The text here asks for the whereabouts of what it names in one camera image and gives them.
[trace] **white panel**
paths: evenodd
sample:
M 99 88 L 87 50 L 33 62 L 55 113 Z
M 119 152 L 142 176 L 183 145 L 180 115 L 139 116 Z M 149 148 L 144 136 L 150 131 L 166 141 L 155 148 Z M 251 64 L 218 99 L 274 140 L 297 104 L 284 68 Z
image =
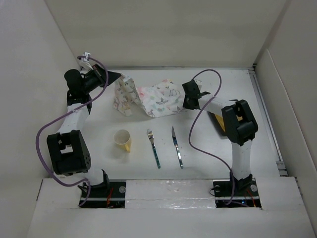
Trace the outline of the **white panel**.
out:
M 269 51 L 317 166 L 316 0 L 291 1 Z
M 49 178 L 43 183 L 28 238 L 42 238 L 44 234 L 46 238 L 94 238 L 105 235 L 109 238 L 254 238 L 255 235 L 259 238 L 315 237 L 305 208 L 298 200 L 300 195 L 294 178 L 260 178 L 258 183 L 265 204 L 263 210 L 259 208 L 146 209 L 144 207 L 142 209 L 74 209 L 70 202 L 78 204 L 79 196 L 70 195 L 69 192 L 75 194 L 79 189 L 62 187 Z
M 75 55 L 119 66 L 252 66 L 285 0 L 46 2 Z
M 214 198 L 209 199 L 164 199 L 164 200 L 128 200 L 127 209 L 215 209 Z
M 257 178 L 263 210 L 293 210 L 304 207 L 293 177 Z
M 263 54 L 256 73 L 286 168 L 298 179 L 304 203 L 316 229 L 317 172 L 269 51 Z
M 212 180 L 128 180 L 128 200 L 133 199 L 209 199 L 209 191 L 213 187 Z
M 1 237 L 26 237 L 32 221 L 41 181 L 41 179 L 1 180 Z
M 283 160 L 317 231 L 317 1 L 292 0 L 257 76 Z

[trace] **metal knife blade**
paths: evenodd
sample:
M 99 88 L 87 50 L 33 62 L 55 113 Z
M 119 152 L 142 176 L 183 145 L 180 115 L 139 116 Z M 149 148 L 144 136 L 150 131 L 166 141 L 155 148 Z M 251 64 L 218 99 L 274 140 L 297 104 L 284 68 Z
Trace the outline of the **metal knife blade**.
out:
M 180 168 L 182 169 L 182 168 L 184 168 L 184 165 L 183 165 L 182 157 L 180 156 L 179 147 L 177 144 L 177 139 L 176 139 L 175 130 L 174 130 L 173 126 L 172 126 L 172 138 L 173 138 L 173 143 L 174 143 L 175 148 L 176 148 L 176 152 L 177 152 L 177 156 L 178 156 L 178 160 L 179 160 L 179 165 L 180 165 Z

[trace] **crumpled napkin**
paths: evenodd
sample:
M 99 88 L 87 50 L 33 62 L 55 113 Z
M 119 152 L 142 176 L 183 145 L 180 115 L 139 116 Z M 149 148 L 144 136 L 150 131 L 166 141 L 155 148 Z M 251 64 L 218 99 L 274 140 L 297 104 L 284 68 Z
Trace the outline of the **crumpled napkin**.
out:
M 113 107 L 125 116 L 132 115 L 130 103 L 134 102 L 153 118 L 168 116 L 184 111 L 185 92 L 181 85 L 170 79 L 152 87 L 136 87 L 129 76 L 122 76 L 115 81 Z

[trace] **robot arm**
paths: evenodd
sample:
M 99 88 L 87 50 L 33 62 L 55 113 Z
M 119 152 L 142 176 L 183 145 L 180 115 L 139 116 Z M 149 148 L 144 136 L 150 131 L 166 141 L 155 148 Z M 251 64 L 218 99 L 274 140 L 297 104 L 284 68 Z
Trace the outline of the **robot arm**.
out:
M 232 144 L 232 172 L 237 189 L 241 189 L 252 181 L 250 169 L 250 151 L 252 140 L 258 131 L 258 124 L 245 100 L 231 101 L 214 97 L 209 92 L 201 93 L 194 80 L 183 84 L 185 100 L 183 107 L 187 109 L 205 107 L 205 111 L 215 114 L 221 128 Z
M 121 74 L 108 71 L 108 84 L 112 84 Z M 76 69 L 64 75 L 69 91 L 67 92 L 67 111 L 91 100 L 89 93 L 106 84 L 106 72 L 97 64 L 86 74 Z M 57 175 L 70 176 L 86 173 L 91 166 L 91 159 L 84 138 L 80 132 L 90 114 L 92 104 L 68 115 L 56 134 L 47 137 L 47 145 L 54 172 Z

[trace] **purple cable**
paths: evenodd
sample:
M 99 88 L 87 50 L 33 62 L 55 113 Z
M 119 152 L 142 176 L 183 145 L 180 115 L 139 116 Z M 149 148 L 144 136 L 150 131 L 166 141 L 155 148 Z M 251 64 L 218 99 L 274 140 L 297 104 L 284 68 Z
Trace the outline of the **purple cable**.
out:
M 198 74 L 196 74 L 196 75 L 192 78 L 192 80 L 194 80 L 198 75 L 200 75 L 201 73 L 206 72 L 206 71 L 215 72 L 215 73 L 219 76 L 219 87 L 218 87 L 216 93 L 213 95 L 213 97 L 210 98 L 210 99 L 206 102 L 205 105 L 203 105 L 203 107 L 200 109 L 198 115 L 196 116 L 196 118 L 195 118 L 195 120 L 194 120 L 194 122 L 193 122 L 193 124 L 192 124 L 192 127 L 190 128 L 190 131 L 189 131 L 188 142 L 189 142 L 190 146 L 193 147 L 195 150 L 198 150 L 198 151 L 200 151 L 200 152 L 202 152 L 202 153 L 205 153 L 205 154 L 207 154 L 207 155 L 213 156 L 213 157 L 215 157 L 216 159 L 218 159 L 218 160 L 220 160 L 221 162 L 223 162 L 223 163 L 228 167 L 228 169 L 230 170 L 231 177 L 233 178 L 232 169 L 231 169 L 231 167 L 227 164 L 227 162 L 225 162 L 222 158 L 218 157 L 217 155 L 213 155 L 213 154 L 211 154 L 211 153 L 208 153 L 207 151 L 204 151 L 204 150 L 201 150 L 201 149 L 195 147 L 195 146 L 192 144 L 191 140 L 190 140 L 190 139 L 191 139 L 191 136 L 192 136 L 192 132 L 193 132 L 194 125 L 196 124 L 196 122 L 197 122 L 199 116 L 202 114 L 202 112 L 203 112 L 203 110 L 206 108 L 206 106 L 215 98 L 215 96 L 217 96 L 217 94 L 219 93 L 219 91 L 220 91 L 220 89 L 221 89 L 221 85 L 222 85 L 221 75 L 220 75 L 216 70 L 214 70 L 214 69 L 205 69 L 205 70 L 199 72 Z M 231 197 L 230 197 L 229 201 L 228 201 L 227 203 L 225 203 L 225 205 L 229 205 L 229 204 L 232 202 L 232 199 L 233 199 L 233 196 L 234 196 L 234 186 L 235 186 L 235 182 L 234 182 L 234 179 L 233 179 L 233 180 L 232 180 L 232 192 L 231 192 Z
M 67 184 L 67 183 L 64 183 L 64 182 L 62 182 L 61 180 L 59 180 L 59 179 L 54 175 L 54 173 L 50 170 L 50 168 L 47 166 L 47 164 L 45 163 L 45 161 L 44 161 L 44 159 L 43 159 L 43 156 L 42 156 L 42 154 L 41 154 L 41 151 L 40 151 L 40 143 L 39 143 L 39 141 L 40 141 L 40 135 L 41 135 L 42 131 L 43 131 L 45 128 L 49 127 L 50 125 L 54 124 L 55 122 L 57 122 L 57 121 L 59 121 L 59 120 L 61 120 L 61 119 L 63 119 L 63 118 L 65 118 L 66 116 L 72 114 L 73 112 L 75 112 L 75 111 L 77 111 L 77 110 L 83 108 L 84 106 L 86 106 L 86 105 L 92 103 L 92 102 L 95 101 L 97 98 L 99 98 L 99 97 L 102 95 L 102 93 L 104 93 L 105 89 L 107 88 L 107 86 L 108 86 L 108 80 L 109 80 L 109 75 L 108 75 L 108 71 L 107 71 L 106 67 L 105 67 L 100 61 L 98 61 L 98 60 L 96 60 L 96 59 L 94 59 L 94 58 L 88 57 L 88 59 L 89 59 L 89 60 L 92 60 L 92 61 L 95 61 L 96 63 L 100 64 L 100 65 L 104 68 L 104 70 L 106 71 L 106 84 L 105 84 L 103 90 L 101 91 L 100 94 L 98 94 L 95 98 L 93 98 L 93 99 L 90 100 L 89 102 L 86 102 L 85 104 L 80 105 L 79 107 L 75 108 L 74 110 L 72 110 L 72 111 L 70 111 L 70 112 L 67 112 L 67 113 L 65 113 L 64 115 L 60 116 L 59 118 L 56 118 L 55 120 L 51 121 L 50 123 L 47 123 L 46 125 L 44 125 L 41 129 L 39 129 L 38 133 L 36 134 L 36 139 L 35 139 L 35 147 L 36 147 L 36 152 L 37 152 L 37 154 L 38 154 L 38 156 L 39 156 L 39 159 L 40 159 L 40 161 L 41 161 L 41 163 L 42 163 L 44 169 L 49 173 L 49 175 L 50 175 L 56 182 L 58 182 L 59 184 L 65 186 L 65 187 L 73 187 L 73 186 L 76 186 L 76 185 L 78 185 L 78 184 L 80 184 L 80 183 L 82 183 L 82 182 L 87 182 L 87 184 L 88 184 L 87 196 L 86 196 L 85 200 L 84 200 L 82 203 L 79 204 L 79 206 L 84 205 L 85 202 L 87 202 L 88 197 L 89 197 L 89 195 L 90 195 L 91 186 L 90 186 L 89 180 L 88 180 L 87 178 L 84 178 L 84 179 L 82 179 L 82 180 L 80 180 L 80 181 L 78 181 L 78 182 L 76 182 L 76 183 L 72 183 L 72 184 Z

